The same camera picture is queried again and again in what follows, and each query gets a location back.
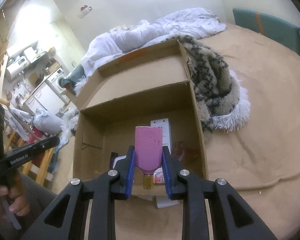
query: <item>white blanket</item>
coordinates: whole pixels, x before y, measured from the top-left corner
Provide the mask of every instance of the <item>white blanket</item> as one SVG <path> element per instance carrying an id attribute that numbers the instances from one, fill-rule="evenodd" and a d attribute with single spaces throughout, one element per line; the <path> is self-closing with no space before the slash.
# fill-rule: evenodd
<path id="1" fill-rule="evenodd" d="M 176 34 L 189 34 L 202 39 L 222 32 L 226 25 L 204 8 L 191 8 L 171 13 L 152 23 L 141 20 L 127 31 L 118 30 L 97 36 L 81 59 L 84 73 L 90 77 L 101 65 L 134 49 L 147 47 Z"/>

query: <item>gold cap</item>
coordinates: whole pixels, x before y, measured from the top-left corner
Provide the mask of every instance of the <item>gold cap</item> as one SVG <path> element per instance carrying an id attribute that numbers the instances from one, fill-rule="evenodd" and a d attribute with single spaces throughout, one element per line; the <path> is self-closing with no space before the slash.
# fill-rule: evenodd
<path id="1" fill-rule="evenodd" d="M 153 174 L 143 175 L 143 188 L 145 189 L 152 189 L 153 188 Z"/>

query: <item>open cardboard box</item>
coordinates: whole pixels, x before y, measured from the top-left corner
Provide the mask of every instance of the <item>open cardboard box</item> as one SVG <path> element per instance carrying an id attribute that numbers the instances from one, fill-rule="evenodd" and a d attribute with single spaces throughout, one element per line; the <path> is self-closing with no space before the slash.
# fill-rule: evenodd
<path id="1" fill-rule="evenodd" d="M 95 71 L 78 97 L 74 177 L 84 181 L 97 178 L 109 170 L 111 152 L 126 155 L 134 145 L 136 126 L 168 118 L 172 152 L 178 143 L 197 152 L 198 157 L 184 168 L 206 178 L 202 128 L 184 48 L 172 40 L 141 50 Z M 142 178 L 136 168 L 133 194 L 166 194 L 164 185 L 144 189 Z"/>

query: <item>black and beige fur blanket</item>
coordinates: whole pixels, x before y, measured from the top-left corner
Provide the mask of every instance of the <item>black and beige fur blanket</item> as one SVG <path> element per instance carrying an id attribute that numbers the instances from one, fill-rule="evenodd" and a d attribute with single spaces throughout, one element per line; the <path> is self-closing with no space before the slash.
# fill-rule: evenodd
<path id="1" fill-rule="evenodd" d="M 200 110 L 204 132 L 216 128 L 232 131 L 242 127 L 250 115 L 247 90 L 240 87 L 234 71 L 223 57 L 192 36 L 177 38 L 188 53 L 188 68 Z"/>

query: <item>orange strap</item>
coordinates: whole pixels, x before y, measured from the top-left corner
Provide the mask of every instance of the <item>orange strap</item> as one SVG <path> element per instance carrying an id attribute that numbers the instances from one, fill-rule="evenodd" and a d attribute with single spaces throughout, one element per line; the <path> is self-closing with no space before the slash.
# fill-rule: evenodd
<path id="1" fill-rule="evenodd" d="M 261 21 L 260 21 L 260 13 L 258 13 L 258 12 L 256 12 L 256 19 L 257 19 L 257 22 L 258 22 L 260 33 L 264 36 L 265 31 L 264 31 L 264 29 L 262 27 L 262 24 L 261 24 Z"/>

